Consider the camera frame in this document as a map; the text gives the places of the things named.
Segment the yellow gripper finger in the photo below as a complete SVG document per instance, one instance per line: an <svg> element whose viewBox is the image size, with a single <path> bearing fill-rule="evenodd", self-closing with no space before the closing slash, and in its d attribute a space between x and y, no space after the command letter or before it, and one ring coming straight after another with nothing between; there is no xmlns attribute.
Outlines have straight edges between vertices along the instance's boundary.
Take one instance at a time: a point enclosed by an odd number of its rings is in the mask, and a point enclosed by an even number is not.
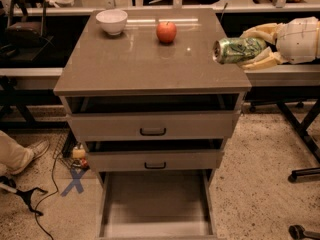
<svg viewBox="0 0 320 240"><path fill-rule="evenodd" d="M243 70L261 70L287 63L279 52L273 52L270 47L264 49L255 58L239 62L238 66Z"/></svg>
<svg viewBox="0 0 320 240"><path fill-rule="evenodd" d="M261 38L270 44L275 44L277 34L283 27L283 23L266 23L257 25L244 31L241 38Z"/></svg>

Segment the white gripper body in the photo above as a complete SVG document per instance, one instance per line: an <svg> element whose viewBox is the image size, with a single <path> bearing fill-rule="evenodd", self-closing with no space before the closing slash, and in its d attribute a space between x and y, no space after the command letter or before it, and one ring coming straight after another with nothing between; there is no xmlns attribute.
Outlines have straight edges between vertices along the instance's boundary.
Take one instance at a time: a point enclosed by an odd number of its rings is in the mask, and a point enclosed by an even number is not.
<svg viewBox="0 0 320 240"><path fill-rule="evenodd" d="M277 51L291 64L312 62L319 58L319 20L296 18L278 32Z"/></svg>

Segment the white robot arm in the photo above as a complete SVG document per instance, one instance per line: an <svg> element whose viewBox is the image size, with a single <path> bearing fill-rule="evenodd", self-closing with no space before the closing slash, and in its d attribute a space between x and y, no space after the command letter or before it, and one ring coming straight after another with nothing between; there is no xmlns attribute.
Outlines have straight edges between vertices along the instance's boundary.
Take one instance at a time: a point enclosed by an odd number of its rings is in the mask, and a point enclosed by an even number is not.
<svg viewBox="0 0 320 240"><path fill-rule="evenodd" d="M243 70L260 70L284 63L301 64L320 58L320 21L296 18L289 23L266 23L244 31L241 38L260 38L276 47L265 48L254 59L238 63Z"/></svg>

